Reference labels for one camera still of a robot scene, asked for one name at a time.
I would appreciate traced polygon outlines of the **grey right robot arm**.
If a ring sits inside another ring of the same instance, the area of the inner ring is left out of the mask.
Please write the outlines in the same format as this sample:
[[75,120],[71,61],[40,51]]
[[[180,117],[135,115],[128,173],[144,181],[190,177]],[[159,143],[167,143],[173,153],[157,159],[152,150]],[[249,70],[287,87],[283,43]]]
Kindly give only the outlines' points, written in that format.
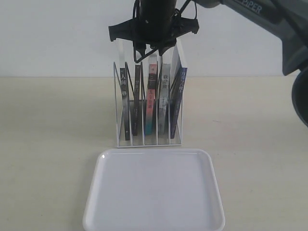
[[[133,58],[140,62],[150,55],[164,54],[176,45],[178,37],[199,30],[197,18],[184,18],[185,1],[176,8],[174,0],[137,0],[132,18],[109,26],[109,38],[129,40]],[[291,99],[299,119],[308,122],[308,3],[305,0],[196,0],[195,6],[214,8],[224,5],[265,29],[282,42],[282,73],[299,71]]]

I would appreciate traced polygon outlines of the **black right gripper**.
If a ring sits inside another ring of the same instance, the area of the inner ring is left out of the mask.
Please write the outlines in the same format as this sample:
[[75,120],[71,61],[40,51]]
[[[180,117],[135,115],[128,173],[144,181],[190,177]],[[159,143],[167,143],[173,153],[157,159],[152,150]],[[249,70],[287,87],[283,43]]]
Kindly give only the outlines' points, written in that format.
[[132,41],[134,56],[149,56],[156,51],[162,56],[174,47],[177,38],[187,33],[197,34],[197,17],[185,18],[182,13],[190,3],[185,1],[180,9],[175,0],[136,0],[132,18],[109,26],[109,38]]

